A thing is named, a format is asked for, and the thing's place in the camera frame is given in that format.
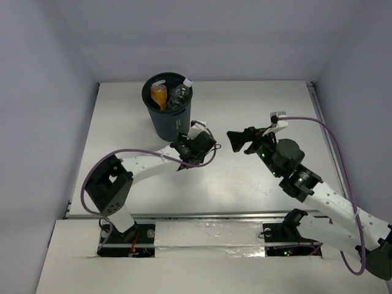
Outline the clear ribbed unlabelled bottle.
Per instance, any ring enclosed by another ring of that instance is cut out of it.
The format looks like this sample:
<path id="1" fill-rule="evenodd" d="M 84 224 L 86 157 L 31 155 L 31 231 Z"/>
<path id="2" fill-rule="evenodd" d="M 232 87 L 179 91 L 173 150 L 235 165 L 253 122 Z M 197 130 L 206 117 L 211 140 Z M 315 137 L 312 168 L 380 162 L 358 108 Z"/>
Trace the clear ribbed unlabelled bottle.
<path id="1" fill-rule="evenodd" d="M 189 78 L 185 78 L 183 83 L 173 88 L 171 96 L 167 103 L 167 110 L 176 110 L 187 100 L 190 93 L 193 81 Z"/>

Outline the orange juice bottle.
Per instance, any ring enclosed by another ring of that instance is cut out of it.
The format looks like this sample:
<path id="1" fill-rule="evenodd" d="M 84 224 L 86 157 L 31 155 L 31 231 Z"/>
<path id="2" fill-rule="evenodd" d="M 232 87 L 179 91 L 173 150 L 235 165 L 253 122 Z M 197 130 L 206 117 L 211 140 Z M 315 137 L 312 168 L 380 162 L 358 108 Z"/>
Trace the orange juice bottle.
<path id="1" fill-rule="evenodd" d="M 167 107 L 167 87 L 164 84 L 154 84 L 150 88 L 151 98 L 158 104 L 160 110 Z"/>

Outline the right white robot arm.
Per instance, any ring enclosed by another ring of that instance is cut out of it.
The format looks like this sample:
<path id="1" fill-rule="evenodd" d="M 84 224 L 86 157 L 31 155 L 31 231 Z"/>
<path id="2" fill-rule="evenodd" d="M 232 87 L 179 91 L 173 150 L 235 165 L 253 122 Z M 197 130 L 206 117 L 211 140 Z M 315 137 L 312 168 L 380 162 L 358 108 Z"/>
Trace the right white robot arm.
<path id="1" fill-rule="evenodd" d="M 250 143 L 245 154 L 256 154 L 291 198 L 315 208 L 332 222 L 324 224 L 308 213 L 293 209 L 285 217 L 282 233 L 289 240 L 300 236 L 334 247 L 364 263 L 375 277 L 391 280 L 391 224 L 362 209 L 355 209 L 319 175 L 302 165 L 305 153 L 291 139 L 277 140 L 274 129 L 248 127 L 228 131 L 234 152 Z"/>

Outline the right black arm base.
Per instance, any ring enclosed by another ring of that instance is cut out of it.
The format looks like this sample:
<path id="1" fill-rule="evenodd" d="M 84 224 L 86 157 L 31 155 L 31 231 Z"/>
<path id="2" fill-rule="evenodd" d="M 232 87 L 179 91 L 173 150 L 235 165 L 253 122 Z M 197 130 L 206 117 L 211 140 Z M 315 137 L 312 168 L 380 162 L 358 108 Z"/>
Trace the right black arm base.
<path id="1" fill-rule="evenodd" d="M 280 223 L 263 224 L 258 238 L 263 239 L 267 257 L 316 256 L 322 257 L 322 243 L 303 238 L 297 227 L 308 213 L 294 209 Z"/>

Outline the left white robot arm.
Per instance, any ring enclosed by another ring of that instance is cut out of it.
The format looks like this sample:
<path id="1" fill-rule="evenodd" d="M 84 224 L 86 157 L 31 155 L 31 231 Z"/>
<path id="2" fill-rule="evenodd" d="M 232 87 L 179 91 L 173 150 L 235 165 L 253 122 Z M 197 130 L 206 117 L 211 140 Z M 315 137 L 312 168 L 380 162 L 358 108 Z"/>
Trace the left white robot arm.
<path id="1" fill-rule="evenodd" d="M 104 219 L 108 236 L 115 234 L 129 243 L 138 225 L 126 208 L 131 187 L 157 175 L 200 168 L 205 157 L 215 154 L 217 141 L 205 123 L 192 121 L 188 133 L 158 151 L 119 149 L 101 158 L 88 172 L 81 185 L 81 205 L 89 214 Z"/>

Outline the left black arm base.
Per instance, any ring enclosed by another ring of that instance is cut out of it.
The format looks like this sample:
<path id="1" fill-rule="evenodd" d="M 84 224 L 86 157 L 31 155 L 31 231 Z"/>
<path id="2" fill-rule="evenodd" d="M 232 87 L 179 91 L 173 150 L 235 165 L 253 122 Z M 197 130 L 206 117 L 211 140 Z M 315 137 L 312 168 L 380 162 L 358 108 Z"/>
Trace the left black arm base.
<path id="1" fill-rule="evenodd" d="M 105 220 L 99 220 L 100 240 L 97 254 L 100 257 L 130 257 L 152 258 L 155 257 L 155 224 L 137 224 L 127 237 L 122 236 Z"/>

